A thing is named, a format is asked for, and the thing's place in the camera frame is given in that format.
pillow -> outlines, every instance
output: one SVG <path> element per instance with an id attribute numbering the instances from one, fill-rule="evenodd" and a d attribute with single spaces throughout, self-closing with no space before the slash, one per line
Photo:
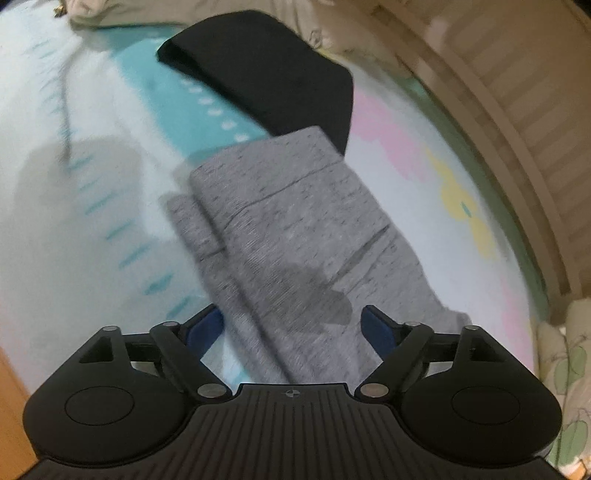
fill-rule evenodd
<path id="1" fill-rule="evenodd" d="M 540 357 L 549 360 L 541 365 L 544 384 L 563 404 L 562 430 L 548 461 L 574 479 L 591 467 L 591 299 L 574 301 L 564 325 L 564 353 L 552 355 L 546 344 L 540 345 Z"/>

yellow flower pattern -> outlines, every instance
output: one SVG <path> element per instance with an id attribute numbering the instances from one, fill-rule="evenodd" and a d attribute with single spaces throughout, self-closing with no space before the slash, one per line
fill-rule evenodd
<path id="1" fill-rule="evenodd" d="M 427 149 L 427 157 L 443 181 L 441 199 L 451 217 L 468 222 L 474 242 L 485 258 L 495 256 L 495 241 L 491 230 L 481 217 L 480 209 L 470 193 L 456 180 L 451 169 Z"/>

black cloth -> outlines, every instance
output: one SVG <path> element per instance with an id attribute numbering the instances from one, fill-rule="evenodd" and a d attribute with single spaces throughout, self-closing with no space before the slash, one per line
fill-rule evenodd
<path id="1" fill-rule="evenodd" d="M 211 85 L 271 135 L 317 125 L 345 153 L 351 74 L 270 15 L 247 10 L 208 18 L 167 40 L 158 59 Z"/>

metal pin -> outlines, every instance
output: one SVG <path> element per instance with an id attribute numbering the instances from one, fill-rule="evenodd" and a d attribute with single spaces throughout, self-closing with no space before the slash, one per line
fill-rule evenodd
<path id="1" fill-rule="evenodd" d="M 388 395 L 389 389 L 381 383 L 366 383 L 361 387 L 361 393 L 365 397 L 380 398 Z"/>
<path id="2" fill-rule="evenodd" d="M 197 393 L 204 398 L 218 398 L 226 393 L 226 387 L 219 383 L 206 383 L 197 389 Z"/>

floral pillow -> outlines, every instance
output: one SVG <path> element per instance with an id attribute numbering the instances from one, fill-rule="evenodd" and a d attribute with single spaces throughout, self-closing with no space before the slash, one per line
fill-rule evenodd
<path id="1" fill-rule="evenodd" d="M 574 301 L 564 335 L 538 330 L 540 374 L 563 408 L 563 427 L 548 461 L 567 477 L 591 473 L 591 299 Z"/>

